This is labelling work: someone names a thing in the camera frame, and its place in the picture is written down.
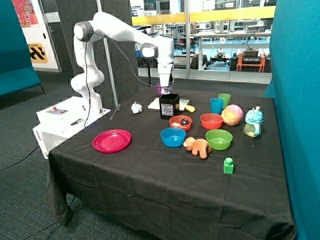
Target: dark fruit in bowl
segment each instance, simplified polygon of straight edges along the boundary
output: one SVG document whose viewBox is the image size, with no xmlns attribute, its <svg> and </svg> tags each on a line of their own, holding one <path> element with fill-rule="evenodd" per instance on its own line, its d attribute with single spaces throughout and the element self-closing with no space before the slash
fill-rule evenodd
<svg viewBox="0 0 320 240">
<path fill-rule="evenodd" d="M 184 118 L 184 119 L 182 119 L 182 120 L 180 121 L 180 124 L 181 124 L 182 126 L 185 126 L 185 125 L 188 125 L 188 124 L 189 124 L 189 121 Z"/>
</svg>

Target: toy bottle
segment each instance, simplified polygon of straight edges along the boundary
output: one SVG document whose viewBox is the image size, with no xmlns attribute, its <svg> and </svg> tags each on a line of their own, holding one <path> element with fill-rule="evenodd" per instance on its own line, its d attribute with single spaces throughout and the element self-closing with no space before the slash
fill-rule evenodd
<svg viewBox="0 0 320 240">
<path fill-rule="evenodd" d="M 244 133 L 250 137 L 256 137 L 261 134 L 260 125 L 264 122 L 264 114 L 260 111 L 260 107 L 248 111 L 245 116 Z"/>
</svg>

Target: glass window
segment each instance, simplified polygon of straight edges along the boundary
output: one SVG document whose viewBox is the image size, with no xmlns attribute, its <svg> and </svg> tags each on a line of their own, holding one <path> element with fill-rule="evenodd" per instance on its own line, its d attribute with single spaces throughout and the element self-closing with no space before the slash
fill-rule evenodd
<svg viewBox="0 0 320 240">
<path fill-rule="evenodd" d="M 150 24 L 146 34 L 173 38 L 176 77 L 270 82 L 276 0 L 131 0 L 131 6 L 139 1 L 142 16 L 151 16 L 145 22 Z M 157 75 L 156 69 L 151 72 Z"/>
</svg>

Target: green lego brick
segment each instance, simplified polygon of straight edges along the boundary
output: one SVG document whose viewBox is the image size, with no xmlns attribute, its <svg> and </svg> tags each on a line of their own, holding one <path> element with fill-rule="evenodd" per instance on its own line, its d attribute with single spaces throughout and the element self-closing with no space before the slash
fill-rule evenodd
<svg viewBox="0 0 320 240">
<path fill-rule="evenodd" d="M 234 161 L 232 160 L 232 158 L 227 157 L 224 160 L 223 172 L 225 174 L 232 174 L 234 172 Z"/>
</svg>

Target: orange stuffed toy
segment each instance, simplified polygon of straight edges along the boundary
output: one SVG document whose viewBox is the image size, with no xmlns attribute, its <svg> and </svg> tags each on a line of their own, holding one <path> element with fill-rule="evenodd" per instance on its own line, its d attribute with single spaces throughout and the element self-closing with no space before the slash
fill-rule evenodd
<svg viewBox="0 0 320 240">
<path fill-rule="evenodd" d="M 192 151 L 192 155 L 194 156 L 197 156 L 199 152 L 201 159 L 206 159 L 208 154 L 211 153 L 211 147 L 204 139 L 195 140 L 192 136 L 190 136 L 184 141 L 183 146 L 188 152 Z"/>
</svg>

